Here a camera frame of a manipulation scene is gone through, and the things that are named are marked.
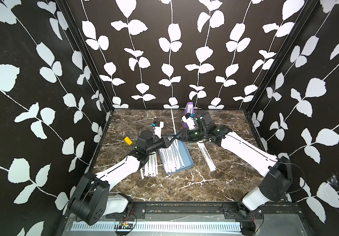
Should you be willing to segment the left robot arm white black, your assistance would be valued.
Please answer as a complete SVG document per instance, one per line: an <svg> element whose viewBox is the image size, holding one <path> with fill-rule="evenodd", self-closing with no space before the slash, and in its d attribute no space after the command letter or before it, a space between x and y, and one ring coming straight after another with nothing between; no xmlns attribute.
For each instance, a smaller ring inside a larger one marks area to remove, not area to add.
<svg viewBox="0 0 339 236"><path fill-rule="evenodd" d="M93 225L103 216L113 213L126 213L131 207L122 194L110 194L110 190L131 174L139 171L148 162L150 154L168 148L174 135L159 138L150 130L144 130L138 137L135 147L116 165L97 174L84 174L67 209L69 212Z"/></svg>

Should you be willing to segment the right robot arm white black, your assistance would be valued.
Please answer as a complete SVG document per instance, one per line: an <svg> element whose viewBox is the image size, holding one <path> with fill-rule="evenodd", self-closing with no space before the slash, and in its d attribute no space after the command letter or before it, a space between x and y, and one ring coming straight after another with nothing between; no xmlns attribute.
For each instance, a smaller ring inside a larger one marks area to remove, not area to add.
<svg viewBox="0 0 339 236"><path fill-rule="evenodd" d="M182 132L183 141L214 143L243 159L263 176L261 184L245 194L237 203L235 212L248 218L258 207L267 202L278 202L293 183L291 163L287 158L277 158L241 138L229 127L216 125L208 112L182 117L187 125Z"/></svg>

